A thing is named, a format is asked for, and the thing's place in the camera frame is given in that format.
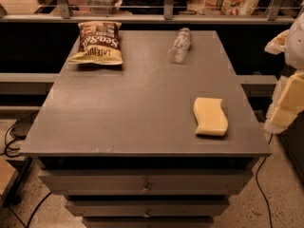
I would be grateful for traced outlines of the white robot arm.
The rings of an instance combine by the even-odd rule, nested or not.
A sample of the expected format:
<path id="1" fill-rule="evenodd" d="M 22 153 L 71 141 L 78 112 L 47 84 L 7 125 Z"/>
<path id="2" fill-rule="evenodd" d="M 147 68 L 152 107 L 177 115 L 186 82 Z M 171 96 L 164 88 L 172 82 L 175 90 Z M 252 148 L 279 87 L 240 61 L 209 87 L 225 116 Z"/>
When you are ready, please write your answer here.
<path id="1" fill-rule="evenodd" d="M 293 67 L 291 76 L 281 76 L 275 85 L 264 129 L 272 134 L 286 130 L 304 110 L 304 13 L 291 27 L 279 33 L 265 47 L 271 54 L 284 53 L 287 66 Z"/>

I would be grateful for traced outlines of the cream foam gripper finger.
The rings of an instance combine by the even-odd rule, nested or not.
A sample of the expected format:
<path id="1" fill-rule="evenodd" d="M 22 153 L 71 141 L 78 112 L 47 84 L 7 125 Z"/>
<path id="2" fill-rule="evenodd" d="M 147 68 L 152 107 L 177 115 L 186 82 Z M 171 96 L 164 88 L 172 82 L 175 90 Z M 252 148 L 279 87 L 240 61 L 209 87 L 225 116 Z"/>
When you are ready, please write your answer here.
<path id="1" fill-rule="evenodd" d="M 286 29 L 273 38 L 265 47 L 265 51 L 274 55 L 284 52 L 289 31 Z"/>

